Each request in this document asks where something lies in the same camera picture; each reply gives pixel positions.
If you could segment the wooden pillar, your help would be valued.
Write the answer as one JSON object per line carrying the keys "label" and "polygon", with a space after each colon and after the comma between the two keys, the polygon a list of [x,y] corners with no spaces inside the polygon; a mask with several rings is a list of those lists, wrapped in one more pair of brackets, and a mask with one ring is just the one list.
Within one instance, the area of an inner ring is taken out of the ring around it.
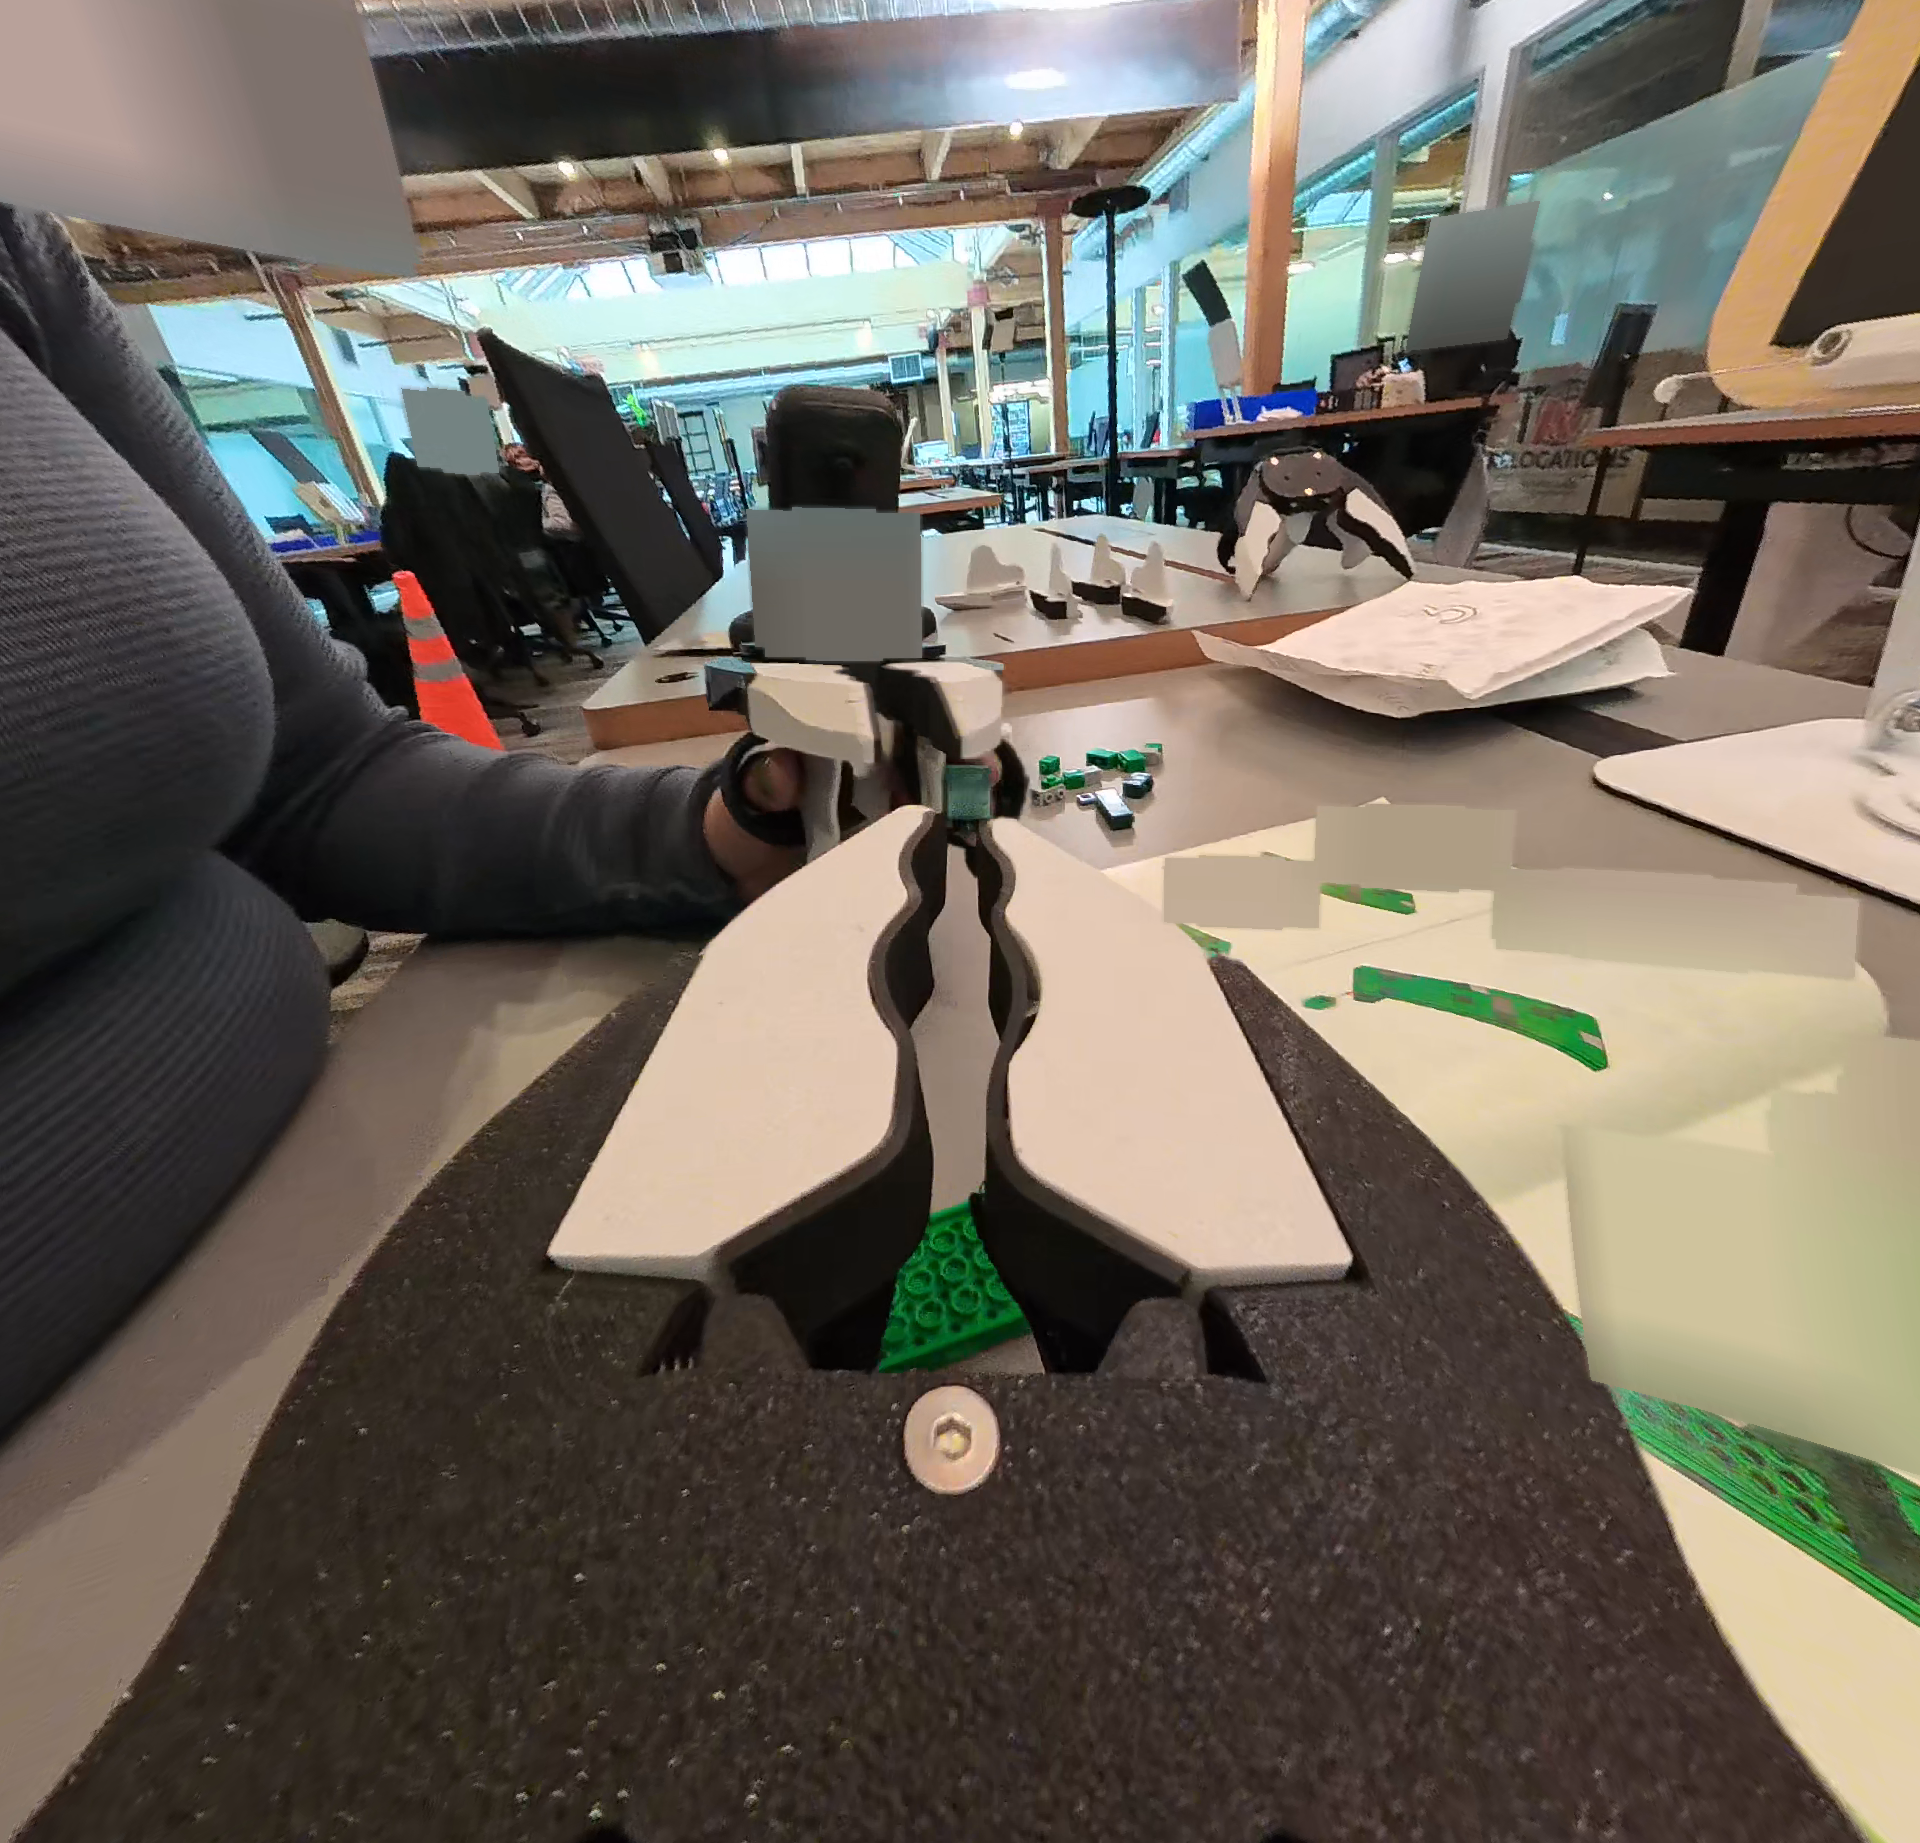
{"label": "wooden pillar", "polygon": [[1282,379],[1308,12],[1314,0],[1258,0],[1242,323],[1242,391],[1247,394],[1271,394]]}

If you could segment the pile of small bricks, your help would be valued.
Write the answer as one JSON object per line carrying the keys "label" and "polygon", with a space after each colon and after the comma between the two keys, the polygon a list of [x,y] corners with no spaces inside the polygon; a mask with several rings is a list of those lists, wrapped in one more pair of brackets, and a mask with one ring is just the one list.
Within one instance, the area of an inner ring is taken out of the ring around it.
{"label": "pile of small bricks", "polygon": [[1153,797],[1161,769],[1163,740],[1041,752],[1031,767],[1027,802],[1044,814],[1077,809],[1122,835],[1134,823],[1139,806]]}

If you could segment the black office chair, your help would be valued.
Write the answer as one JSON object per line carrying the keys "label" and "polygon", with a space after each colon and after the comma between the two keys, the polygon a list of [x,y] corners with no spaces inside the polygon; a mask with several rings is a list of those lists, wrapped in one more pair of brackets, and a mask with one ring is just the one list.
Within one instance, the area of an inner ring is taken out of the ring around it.
{"label": "black office chair", "polygon": [[541,737],[538,714],[499,688],[499,675],[512,670],[544,683],[531,644],[541,608],[482,481],[396,449],[383,483],[383,557],[392,581],[416,581],[443,630],[445,664],[466,671],[482,712],[513,717],[520,737]]}

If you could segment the white paper stack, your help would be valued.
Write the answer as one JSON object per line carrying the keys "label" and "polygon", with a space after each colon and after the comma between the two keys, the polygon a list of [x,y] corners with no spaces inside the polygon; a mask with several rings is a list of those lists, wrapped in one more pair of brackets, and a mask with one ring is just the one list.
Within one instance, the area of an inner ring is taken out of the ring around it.
{"label": "white paper stack", "polygon": [[1405,581],[1262,646],[1204,630],[1200,650],[1333,705],[1413,722],[1665,678],[1652,627],[1687,605],[1681,585],[1473,575]]}

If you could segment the printed banner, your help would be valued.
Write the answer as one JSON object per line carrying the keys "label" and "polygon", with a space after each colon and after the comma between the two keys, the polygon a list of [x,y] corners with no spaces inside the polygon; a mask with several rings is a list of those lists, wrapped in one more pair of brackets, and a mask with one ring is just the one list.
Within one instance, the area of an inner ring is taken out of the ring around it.
{"label": "printed banner", "polygon": [[1576,516],[1594,493],[1601,449],[1582,439],[1601,411],[1582,398],[1586,379],[1520,385],[1501,398],[1483,442],[1487,507],[1511,516]]}

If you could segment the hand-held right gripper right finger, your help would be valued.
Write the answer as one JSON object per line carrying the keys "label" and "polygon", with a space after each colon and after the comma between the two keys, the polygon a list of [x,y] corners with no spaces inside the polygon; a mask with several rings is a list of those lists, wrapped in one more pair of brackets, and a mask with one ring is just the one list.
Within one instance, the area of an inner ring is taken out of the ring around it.
{"label": "hand-held right gripper right finger", "polygon": [[975,1227],[1044,1370],[1139,1304],[1352,1278],[1352,1240],[1214,958],[1022,822],[975,838],[996,1059]]}

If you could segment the person's left hand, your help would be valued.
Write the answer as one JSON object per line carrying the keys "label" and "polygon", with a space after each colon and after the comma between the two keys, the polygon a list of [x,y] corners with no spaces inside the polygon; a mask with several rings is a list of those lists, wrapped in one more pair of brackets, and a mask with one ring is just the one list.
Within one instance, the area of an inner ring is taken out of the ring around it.
{"label": "person's left hand", "polygon": [[743,737],[725,761],[702,814],[716,867],[746,903],[806,864],[806,756]]}

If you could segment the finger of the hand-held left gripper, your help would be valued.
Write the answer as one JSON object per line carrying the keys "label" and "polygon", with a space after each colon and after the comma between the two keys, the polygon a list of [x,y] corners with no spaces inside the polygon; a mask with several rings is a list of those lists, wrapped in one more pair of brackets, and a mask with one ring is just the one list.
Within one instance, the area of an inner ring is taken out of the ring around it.
{"label": "finger of the hand-held left gripper", "polygon": [[749,730],[775,750],[876,767],[873,688],[837,664],[757,664],[743,700]]}
{"label": "finger of the hand-held left gripper", "polygon": [[1004,735],[994,662],[922,659],[922,740],[948,761],[987,761]]}

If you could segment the black tilted board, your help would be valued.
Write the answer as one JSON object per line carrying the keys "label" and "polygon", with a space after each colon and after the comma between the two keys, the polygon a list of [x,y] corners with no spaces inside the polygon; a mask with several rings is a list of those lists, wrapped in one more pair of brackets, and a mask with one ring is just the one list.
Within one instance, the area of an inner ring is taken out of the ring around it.
{"label": "black tilted board", "polygon": [[597,375],[556,367],[499,333],[475,340],[581,544],[658,644],[725,575],[722,532],[668,439],[636,439]]}

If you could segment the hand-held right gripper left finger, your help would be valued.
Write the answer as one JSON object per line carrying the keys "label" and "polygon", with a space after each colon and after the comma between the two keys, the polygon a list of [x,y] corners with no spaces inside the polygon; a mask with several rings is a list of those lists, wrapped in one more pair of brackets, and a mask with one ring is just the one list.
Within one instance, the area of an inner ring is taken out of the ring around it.
{"label": "hand-held right gripper left finger", "polygon": [[765,1295],[807,1363],[873,1370],[931,1214],[911,1026],[943,889],[943,822],[899,809],[717,931],[549,1260]]}

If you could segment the orange traffic cone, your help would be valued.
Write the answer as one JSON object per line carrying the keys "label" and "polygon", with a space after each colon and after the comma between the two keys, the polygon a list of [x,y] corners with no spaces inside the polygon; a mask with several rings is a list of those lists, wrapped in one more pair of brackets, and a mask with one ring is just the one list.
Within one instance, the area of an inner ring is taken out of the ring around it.
{"label": "orange traffic cone", "polygon": [[413,675],[421,722],[482,750],[506,750],[496,722],[472,688],[451,633],[411,567],[396,567],[399,612]]}

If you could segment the tan edged black board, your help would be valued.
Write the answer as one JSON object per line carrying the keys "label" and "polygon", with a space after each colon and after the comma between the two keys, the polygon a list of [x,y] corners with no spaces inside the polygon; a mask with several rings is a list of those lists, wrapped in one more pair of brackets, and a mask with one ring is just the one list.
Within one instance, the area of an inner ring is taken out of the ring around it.
{"label": "tan edged black board", "polygon": [[1710,323],[1748,411],[1916,404],[1916,0],[1866,0]]}

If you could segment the spare black white gripper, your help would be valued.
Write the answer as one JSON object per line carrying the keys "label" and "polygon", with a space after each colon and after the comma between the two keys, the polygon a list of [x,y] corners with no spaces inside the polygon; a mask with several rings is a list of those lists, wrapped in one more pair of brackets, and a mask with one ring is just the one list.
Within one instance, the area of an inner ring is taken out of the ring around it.
{"label": "spare black white gripper", "polygon": [[1292,553],[1333,557],[1343,567],[1379,560],[1413,581],[1413,553],[1387,502],[1356,468],[1308,445],[1264,454],[1219,532],[1219,565],[1242,601]]}

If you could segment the brick instruction booklet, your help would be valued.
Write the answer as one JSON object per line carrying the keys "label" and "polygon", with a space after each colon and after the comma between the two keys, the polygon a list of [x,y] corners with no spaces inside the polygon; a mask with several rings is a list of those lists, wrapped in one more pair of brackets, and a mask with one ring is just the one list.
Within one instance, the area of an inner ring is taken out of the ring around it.
{"label": "brick instruction booklet", "polygon": [[[1766,1141],[1780,1093],[1828,1093],[1846,1046],[1889,1033],[1870,971],[1735,976],[1498,949],[1495,895],[1420,895],[1393,913],[1330,903],[1320,927],[1216,927],[1347,1062],[1461,1171],[1579,1310],[1564,1127],[1677,1132],[1726,1149]],[[1606,1070],[1431,1007],[1359,1006],[1359,967],[1516,985],[1596,1015]],[[1699,1485],[1623,1430],[1734,1656],[1866,1840],[1916,1840],[1916,1627],[1837,1564]]]}

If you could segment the dark wooden table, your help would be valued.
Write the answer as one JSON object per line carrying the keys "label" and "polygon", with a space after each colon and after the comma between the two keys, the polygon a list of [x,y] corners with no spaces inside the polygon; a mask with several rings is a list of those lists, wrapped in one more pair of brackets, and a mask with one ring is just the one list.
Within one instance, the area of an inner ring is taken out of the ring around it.
{"label": "dark wooden table", "polygon": [[1592,431],[1643,449],[1647,493],[1719,505],[1681,646],[1773,659],[1907,557],[1883,510],[1916,507],[1916,408],[1708,414]]}

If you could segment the white monitor stand base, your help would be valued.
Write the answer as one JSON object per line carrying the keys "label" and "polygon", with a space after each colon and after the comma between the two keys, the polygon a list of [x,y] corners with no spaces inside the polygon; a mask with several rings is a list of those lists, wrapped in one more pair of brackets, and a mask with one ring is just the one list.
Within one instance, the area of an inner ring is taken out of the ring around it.
{"label": "white monitor stand base", "polygon": [[[1769,510],[1726,655],[1769,662],[1803,644],[1870,587],[1896,541],[1897,527],[1885,510]],[[1916,546],[1903,557],[1863,722],[1803,722],[1620,752],[1596,761],[1596,782],[1915,908]]]}

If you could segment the green studded brick plate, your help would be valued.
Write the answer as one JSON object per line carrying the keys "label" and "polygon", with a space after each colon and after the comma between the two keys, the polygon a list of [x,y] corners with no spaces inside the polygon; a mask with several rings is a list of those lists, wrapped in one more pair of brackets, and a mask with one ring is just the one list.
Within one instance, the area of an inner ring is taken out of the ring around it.
{"label": "green studded brick plate", "polygon": [[1027,1334],[1022,1307],[1002,1284],[975,1225],[974,1188],[928,1214],[928,1227],[899,1267],[885,1312],[878,1373],[915,1373],[974,1361]]}

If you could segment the grey desk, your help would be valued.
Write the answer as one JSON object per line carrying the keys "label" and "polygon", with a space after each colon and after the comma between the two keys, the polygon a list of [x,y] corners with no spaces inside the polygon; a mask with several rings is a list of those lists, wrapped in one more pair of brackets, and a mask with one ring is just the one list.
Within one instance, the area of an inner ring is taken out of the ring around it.
{"label": "grey desk", "polygon": [[[1387,724],[1250,671],[1190,664],[1010,695],[1022,750],[1051,727],[1163,727],[1177,794],[1141,849],[1308,814],[1335,782],[1544,802],[1551,864],[1652,830],[1705,869],[1777,872],[1570,771],[1620,727],[1699,740],[1863,717],[1863,685],[1669,650],[1640,691]],[[354,1015],[272,1154],[105,1347],[2,1438],[2,1840],[23,1837],[172,1629],[259,1438],[383,1235],[501,1109],[675,958],[654,936],[431,945]]]}

